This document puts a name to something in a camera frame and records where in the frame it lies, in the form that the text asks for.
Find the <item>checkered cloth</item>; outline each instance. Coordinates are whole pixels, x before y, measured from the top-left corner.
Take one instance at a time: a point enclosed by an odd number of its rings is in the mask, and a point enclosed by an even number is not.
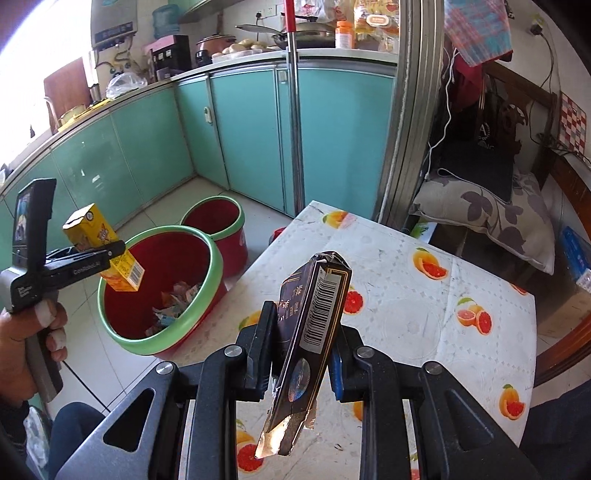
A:
[[[470,67],[512,50],[504,0],[445,0],[445,30]]]
[[[587,115],[567,95],[561,93],[561,97],[558,140],[568,150],[584,155]]]

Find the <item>floral cushion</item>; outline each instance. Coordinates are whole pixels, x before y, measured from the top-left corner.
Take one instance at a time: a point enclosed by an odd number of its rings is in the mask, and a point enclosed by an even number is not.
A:
[[[513,174],[511,203],[473,183],[433,176],[421,185],[409,213],[484,233],[535,268],[554,273],[554,232],[531,173]]]

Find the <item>sleeve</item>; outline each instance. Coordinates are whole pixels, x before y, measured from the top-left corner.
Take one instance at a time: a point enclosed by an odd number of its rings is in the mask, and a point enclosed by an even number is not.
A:
[[[23,402],[20,407],[10,407],[0,400],[0,424],[14,445],[18,454],[27,457],[27,432],[23,422],[29,415],[29,403]]]

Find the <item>red trash can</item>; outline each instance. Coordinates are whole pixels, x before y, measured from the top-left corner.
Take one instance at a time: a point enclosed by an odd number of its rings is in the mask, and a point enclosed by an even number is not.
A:
[[[115,291],[100,279],[100,319],[115,342],[138,355],[170,359],[226,293],[222,279],[222,256],[203,232],[180,225],[147,230],[127,242],[135,259],[145,269],[139,290]],[[156,335],[145,337],[155,323],[152,308],[163,308],[162,292],[171,292],[176,282],[202,284],[181,316]]]
[[[211,236],[223,258],[223,277],[239,274],[246,265],[248,249],[244,236],[244,211],[233,198],[218,195],[194,205],[181,220]]]

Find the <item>screen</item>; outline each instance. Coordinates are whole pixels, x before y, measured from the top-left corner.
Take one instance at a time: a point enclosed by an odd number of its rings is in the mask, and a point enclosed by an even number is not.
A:
[[[15,212],[14,242],[16,244],[27,243],[27,215],[29,203],[31,201],[31,191],[25,192],[18,198],[17,211]]]

